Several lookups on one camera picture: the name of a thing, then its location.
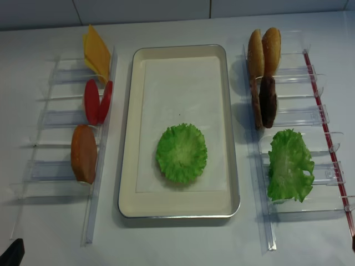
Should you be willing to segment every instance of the tomato slice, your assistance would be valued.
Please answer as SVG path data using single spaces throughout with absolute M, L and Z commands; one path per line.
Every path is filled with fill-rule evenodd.
M 88 122 L 91 125 L 97 125 L 100 107 L 100 96 L 96 82 L 93 79 L 90 79 L 85 86 L 83 104 Z
M 99 107 L 99 117 L 98 117 L 99 124 L 104 123 L 107 113 L 109 112 L 112 90 L 113 90 L 113 83 L 112 81 L 108 81 Z

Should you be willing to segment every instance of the tray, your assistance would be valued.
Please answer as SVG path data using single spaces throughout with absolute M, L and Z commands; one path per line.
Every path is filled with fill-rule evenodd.
M 125 217 L 231 217 L 240 204 L 226 53 L 219 45 L 144 48 L 133 58 L 118 206 Z M 186 187 L 155 161 L 162 133 L 191 123 L 205 135 L 207 166 Z

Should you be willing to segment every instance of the green lettuce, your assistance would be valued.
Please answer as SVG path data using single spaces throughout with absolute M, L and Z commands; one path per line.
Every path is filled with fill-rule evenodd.
M 311 153 L 301 133 L 290 129 L 279 131 L 273 137 L 271 147 L 267 195 L 273 201 L 295 198 L 295 201 L 303 202 L 313 188 L 315 163 L 311 161 Z
M 168 180 L 190 183 L 206 166 L 205 137 L 192 124 L 168 127 L 160 138 L 155 158 Z

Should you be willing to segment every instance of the black object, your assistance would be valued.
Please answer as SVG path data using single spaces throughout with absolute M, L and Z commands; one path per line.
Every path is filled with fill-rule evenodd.
M 24 256 L 23 239 L 16 239 L 0 256 L 0 266 L 19 266 Z

